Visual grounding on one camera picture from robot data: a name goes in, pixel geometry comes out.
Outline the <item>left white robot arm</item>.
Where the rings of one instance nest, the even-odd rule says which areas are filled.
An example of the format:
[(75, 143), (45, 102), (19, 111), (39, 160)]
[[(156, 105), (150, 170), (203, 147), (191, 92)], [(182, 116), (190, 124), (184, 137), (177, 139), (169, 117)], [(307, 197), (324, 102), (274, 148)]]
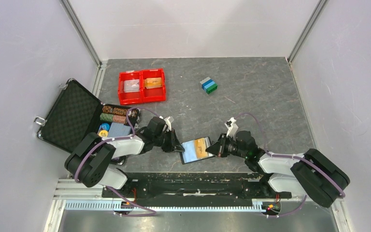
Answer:
[(113, 164), (117, 158), (144, 154), (154, 147), (163, 152), (184, 152), (175, 130), (173, 118), (153, 117), (147, 126), (124, 137), (102, 138), (89, 133), (65, 161), (65, 168), (75, 181), (91, 188), (97, 184), (112, 187), (121, 197), (132, 192), (129, 177)]

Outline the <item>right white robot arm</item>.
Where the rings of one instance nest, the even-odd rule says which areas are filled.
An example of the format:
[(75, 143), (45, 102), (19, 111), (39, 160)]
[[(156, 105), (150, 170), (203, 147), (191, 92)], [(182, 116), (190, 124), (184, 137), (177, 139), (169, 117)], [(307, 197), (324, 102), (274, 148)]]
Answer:
[(251, 171), (263, 175), (259, 189), (265, 197), (282, 192), (307, 195), (328, 208), (345, 196), (344, 190), (350, 184), (349, 176), (319, 150), (310, 148), (293, 155), (272, 153), (260, 148), (246, 130), (233, 137), (221, 134), (206, 151), (221, 158), (229, 155), (243, 158)]

